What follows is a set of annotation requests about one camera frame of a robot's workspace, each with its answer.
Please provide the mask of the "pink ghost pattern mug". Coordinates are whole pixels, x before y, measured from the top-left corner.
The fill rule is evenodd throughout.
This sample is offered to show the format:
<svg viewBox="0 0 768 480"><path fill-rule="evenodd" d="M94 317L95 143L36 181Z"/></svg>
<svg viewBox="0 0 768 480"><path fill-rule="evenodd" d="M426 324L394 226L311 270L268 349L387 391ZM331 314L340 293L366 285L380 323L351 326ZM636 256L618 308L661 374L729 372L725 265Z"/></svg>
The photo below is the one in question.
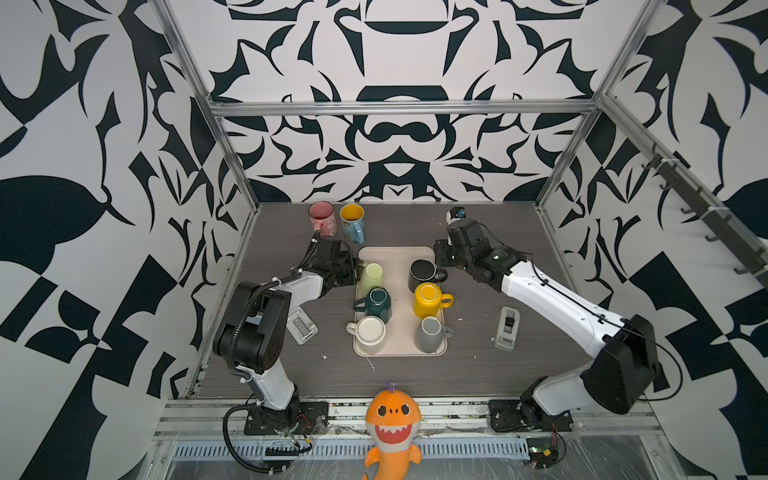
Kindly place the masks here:
<svg viewBox="0 0 768 480"><path fill-rule="evenodd" d="M335 207L327 201L313 203L308 210L313 230L320 236L334 237L338 233Z"/></svg>

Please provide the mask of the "blue butterfly mug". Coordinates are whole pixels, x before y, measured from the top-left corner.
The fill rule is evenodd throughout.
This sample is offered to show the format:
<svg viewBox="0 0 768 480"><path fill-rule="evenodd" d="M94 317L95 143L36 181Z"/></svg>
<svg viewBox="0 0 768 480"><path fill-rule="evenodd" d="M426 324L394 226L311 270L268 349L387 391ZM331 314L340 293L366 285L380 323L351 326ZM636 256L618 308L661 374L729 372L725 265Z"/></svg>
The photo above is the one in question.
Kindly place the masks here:
<svg viewBox="0 0 768 480"><path fill-rule="evenodd" d="M344 205L339 211L341 226L346 239L362 245L365 242L364 208L355 203Z"/></svg>

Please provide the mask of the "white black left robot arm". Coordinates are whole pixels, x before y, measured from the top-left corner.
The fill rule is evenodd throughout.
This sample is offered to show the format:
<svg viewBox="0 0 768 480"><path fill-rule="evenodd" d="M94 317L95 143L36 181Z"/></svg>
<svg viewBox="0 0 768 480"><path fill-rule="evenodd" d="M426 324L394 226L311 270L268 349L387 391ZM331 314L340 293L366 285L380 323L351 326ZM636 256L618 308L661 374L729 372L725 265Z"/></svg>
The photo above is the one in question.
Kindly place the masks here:
<svg viewBox="0 0 768 480"><path fill-rule="evenodd" d="M269 413L296 415L299 394L280 361L289 315L336 287L358 281L358 260L345 240L315 234L286 276L241 282L212 340L212 352L246 383Z"/></svg>

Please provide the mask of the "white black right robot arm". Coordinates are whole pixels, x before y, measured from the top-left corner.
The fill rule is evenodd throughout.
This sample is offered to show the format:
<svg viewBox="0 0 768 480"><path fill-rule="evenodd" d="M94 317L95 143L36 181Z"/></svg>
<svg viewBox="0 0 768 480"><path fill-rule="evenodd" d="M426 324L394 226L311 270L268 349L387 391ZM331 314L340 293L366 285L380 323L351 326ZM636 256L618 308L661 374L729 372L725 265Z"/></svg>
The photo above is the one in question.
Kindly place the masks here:
<svg viewBox="0 0 768 480"><path fill-rule="evenodd" d="M447 237L434 244L439 266L455 267L476 282L520 301L573 339L590 357L580 368L546 377L521 397L530 412L555 417L598 405L626 414L660 372L654 328L579 296L510 246L491 245L483 227L461 207L446 215Z"/></svg>

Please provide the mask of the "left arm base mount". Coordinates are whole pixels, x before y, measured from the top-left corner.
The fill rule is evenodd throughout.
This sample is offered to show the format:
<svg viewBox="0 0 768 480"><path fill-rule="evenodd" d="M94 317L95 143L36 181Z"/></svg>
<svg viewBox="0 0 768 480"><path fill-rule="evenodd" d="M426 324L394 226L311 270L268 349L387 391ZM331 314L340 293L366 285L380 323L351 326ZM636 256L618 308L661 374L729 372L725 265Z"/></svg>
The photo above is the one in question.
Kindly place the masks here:
<svg viewBox="0 0 768 480"><path fill-rule="evenodd" d="M293 402L286 410L257 406L248 411L244 434L247 436L278 435L286 432L309 434L328 422L328 402Z"/></svg>

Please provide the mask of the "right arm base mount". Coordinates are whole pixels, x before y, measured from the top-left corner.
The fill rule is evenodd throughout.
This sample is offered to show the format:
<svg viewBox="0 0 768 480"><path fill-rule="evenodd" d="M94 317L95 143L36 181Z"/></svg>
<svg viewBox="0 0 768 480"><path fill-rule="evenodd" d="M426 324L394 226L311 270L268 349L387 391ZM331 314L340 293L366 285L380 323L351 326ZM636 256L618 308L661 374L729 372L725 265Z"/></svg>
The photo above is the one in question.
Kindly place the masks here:
<svg viewBox="0 0 768 480"><path fill-rule="evenodd" d="M497 433L512 432L570 432L573 419L569 412L556 416L546 414L532 400L490 400L490 428Z"/></svg>

